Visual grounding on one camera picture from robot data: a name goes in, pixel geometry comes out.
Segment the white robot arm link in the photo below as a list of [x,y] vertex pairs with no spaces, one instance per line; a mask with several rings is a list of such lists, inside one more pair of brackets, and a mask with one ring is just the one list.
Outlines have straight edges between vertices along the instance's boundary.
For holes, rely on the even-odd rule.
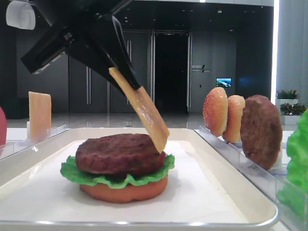
[[6,10],[6,24],[18,29],[34,30],[36,16],[31,4],[24,1],[11,1]]

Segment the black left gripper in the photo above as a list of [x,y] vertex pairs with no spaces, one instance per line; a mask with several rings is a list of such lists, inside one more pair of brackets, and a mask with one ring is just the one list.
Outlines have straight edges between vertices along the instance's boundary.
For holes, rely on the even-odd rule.
[[129,1],[36,0],[34,3],[50,28],[21,59],[30,73],[39,73],[65,53],[119,91],[109,67],[116,67],[133,89],[141,87],[129,59],[121,23],[115,17]]

